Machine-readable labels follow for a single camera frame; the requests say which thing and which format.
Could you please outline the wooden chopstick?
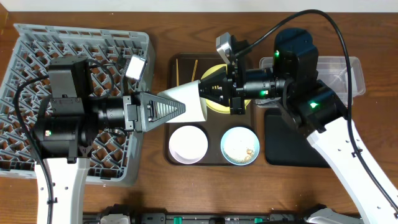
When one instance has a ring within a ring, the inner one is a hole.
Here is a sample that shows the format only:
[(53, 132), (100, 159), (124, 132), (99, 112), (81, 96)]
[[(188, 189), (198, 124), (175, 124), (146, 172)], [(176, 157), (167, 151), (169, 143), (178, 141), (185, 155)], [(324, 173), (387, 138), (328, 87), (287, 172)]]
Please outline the wooden chopstick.
[(179, 86), (179, 68), (178, 68), (178, 59), (175, 60), (175, 69), (176, 69), (176, 86)]
[(193, 68), (193, 72), (192, 72), (191, 82), (193, 82), (195, 80), (195, 75), (196, 75), (196, 71), (197, 71), (197, 65), (198, 65), (198, 59), (196, 59), (195, 63), (194, 63), (194, 68)]

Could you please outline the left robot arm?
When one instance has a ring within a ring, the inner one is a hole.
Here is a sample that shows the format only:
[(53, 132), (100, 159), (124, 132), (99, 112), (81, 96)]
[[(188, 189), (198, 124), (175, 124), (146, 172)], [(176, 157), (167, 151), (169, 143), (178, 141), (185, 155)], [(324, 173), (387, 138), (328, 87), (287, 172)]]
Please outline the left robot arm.
[(42, 100), (33, 135), (53, 188), (52, 223), (82, 223), (83, 196), (92, 144), (100, 131), (146, 133), (181, 114), (183, 103), (148, 92), (93, 96), (85, 56), (58, 57), (48, 72), (52, 94)]

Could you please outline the white paper cup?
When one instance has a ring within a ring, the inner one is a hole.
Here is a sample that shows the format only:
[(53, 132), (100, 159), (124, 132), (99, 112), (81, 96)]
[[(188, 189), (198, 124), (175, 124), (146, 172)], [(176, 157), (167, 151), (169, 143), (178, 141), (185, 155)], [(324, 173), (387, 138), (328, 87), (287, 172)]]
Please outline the white paper cup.
[(158, 96), (179, 101), (185, 105), (186, 111), (168, 123), (204, 122), (207, 120), (206, 100), (199, 96), (199, 80), (158, 93)]

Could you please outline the light blue bowl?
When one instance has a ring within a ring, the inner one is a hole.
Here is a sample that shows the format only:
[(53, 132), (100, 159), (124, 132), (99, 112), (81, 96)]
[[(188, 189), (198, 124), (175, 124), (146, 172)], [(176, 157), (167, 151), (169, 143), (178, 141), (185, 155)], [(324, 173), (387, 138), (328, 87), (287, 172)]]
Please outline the light blue bowl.
[(259, 155), (259, 139), (249, 128), (233, 127), (222, 136), (220, 150), (230, 164), (246, 166), (253, 163)]

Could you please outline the pink bowl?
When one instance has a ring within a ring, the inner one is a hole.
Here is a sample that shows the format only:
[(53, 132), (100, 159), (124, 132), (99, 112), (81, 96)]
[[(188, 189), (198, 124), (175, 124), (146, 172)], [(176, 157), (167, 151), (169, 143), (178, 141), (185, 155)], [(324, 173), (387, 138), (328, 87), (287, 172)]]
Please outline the pink bowl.
[(169, 153), (181, 164), (200, 161), (208, 150), (206, 134), (196, 126), (182, 126), (169, 139)]

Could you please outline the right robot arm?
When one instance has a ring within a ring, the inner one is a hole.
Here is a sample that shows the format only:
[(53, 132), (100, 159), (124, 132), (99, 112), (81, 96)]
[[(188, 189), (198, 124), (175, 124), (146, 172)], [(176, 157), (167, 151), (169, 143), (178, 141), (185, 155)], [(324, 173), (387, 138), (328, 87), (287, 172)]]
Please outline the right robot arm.
[(356, 205), (364, 223), (397, 222), (397, 189), (362, 142), (349, 104), (318, 79), (318, 50), (303, 29), (280, 31), (271, 68), (245, 68), (241, 43), (229, 34), (217, 39), (225, 66), (199, 84), (202, 98), (243, 114), (244, 102), (275, 98), (284, 121), (303, 134), (326, 160)]

